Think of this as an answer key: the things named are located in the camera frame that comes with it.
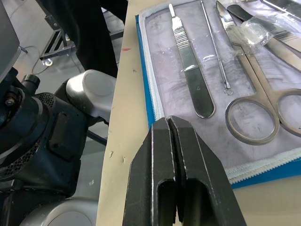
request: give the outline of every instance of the beige table surface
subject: beige table surface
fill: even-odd
[[[129,0],[103,162],[97,226],[121,226],[130,163],[147,132],[135,15],[163,0]],[[301,177],[234,190],[249,226],[301,226]]]

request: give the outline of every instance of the metal stand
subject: metal stand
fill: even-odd
[[[24,49],[22,46],[20,46],[21,51],[23,51],[24,53],[28,53],[28,51],[26,49]]]
[[[41,53],[40,60],[46,61],[45,65],[52,65],[51,58],[57,56],[63,56],[76,51],[76,47],[73,41],[67,41],[65,37],[65,32],[61,29],[58,22],[53,18],[53,16],[43,7],[40,0],[36,0],[42,10],[45,12],[45,20],[49,26],[54,30],[52,36],[50,37],[47,45]],[[111,40],[119,39],[123,37],[123,30],[113,32],[110,34]]]
[[[98,136],[96,133],[92,132],[92,131],[87,131],[87,137],[88,138],[91,138],[92,140],[104,145],[104,146],[107,146],[107,140]]]

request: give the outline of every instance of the clear plastic bag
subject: clear plastic bag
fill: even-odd
[[[280,11],[277,11],[259,0],[234,1],[235,4],[240,5],[242,8],[247,8],[248,13],[253,15],[255,18],[274,25],[277,30],[286,30],[293,33],[301,33],[301,21],[298,21],[295,17],[292,16],[292,13],[296,13],[296,9],[294,9],[295,5],[297,4],[296,2],[292,2],[291,4],[288,4],[286,5],[286,7],[282,8]]]
[[[252,53],[257,46],[264,46],[273,38],[273,34],[256,22],[255,17],[243,22],[240,26],[228,28],[231,40],[244,47],[245,53]]]

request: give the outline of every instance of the scissors blade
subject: scissors blade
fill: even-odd
[[[262,3],[301,22],[301,5],[290,0],[261,0]]]
[[[253,17],[236,4],[228,6],[227,10],[242,21],[247,21]],[[301,53],[301,38],[296,36],[294,33],[259,18],[253,18],[253,21],[271,32],[277,40]]]
[[[227,32],[227,35],[229,36],[231,42],[233,41],[232,35],[229,33],[231,30],[231,27],[237,26],[234,22],[232,16],[230,13],[226,10],[226,8],[220,3],[216,2],[216,8],[220,16],[220,20],[222,22],[222,25]],[[272,38],[265,47],[275,56],[277,56],[279,59],[287,63],[289,66],[293,67],[298,72],[301,72],[301,59],[294,54],[291,50],[286,48],[281,42],[276,40],[275,38]]]
[[[215,111],[213,100],[184,30],[182,21],[175,15],[172,4],[169,4],[169,10],[172,16],[175,42],[179,49],[194,109],[199,117],[208,118],[212,116]]]
[[[226,8],[219,1],[216,1],[216,9],[220,16],[222,25],[229,36],[229,33],[228,33],[229,28],[231,26],[237,26],[237,25],[234,22],[233,18],[231,17],[230,13],[226,10]]]

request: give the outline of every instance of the scissors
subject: scissors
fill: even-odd
[[[230,38],[233,48],[235,50],[240,50],[243,53],[245,53],[245,54],[241,54],[238,58],[256,90],[256,93],[254,95],[237,98],[227,106],[226,125],[230,133],[236,139],[246,144],[264,145],[269,143],[275,138],[279,130],[279,126],[281,124],[281,126],[286,131],[298,137],[301,137],[301,129],[298,129],[297,127],[294,127],[289,122],[287,122],[284,116],[281,114],[278,106],[279,101],[286,96],[291,96],[291,95],[301,96],[301,89],[286,89],[281,91],[274,91],[271,88],[268,80],[266,79],[263,71],[261,70],[255,56],[253,54],[246,54],[247,50],[244,47],[244,45],[237,43],[237,41],[235,41],[234,38],[231,37],[229,30],[231,30],[231,27],[237,26],[233,18],[231,17],[231,15],[228,13],[226,8],[218,1],[216,2],[216,8],[219,13],[222,25]],[[273,120],[274,128],[267,137],[259,138],[259,139],[247,137],[234,128],[230,120],[230,112],[235,105],[240,103],[256,104],[259,107],[262,107],[270,115],[271,119]]]

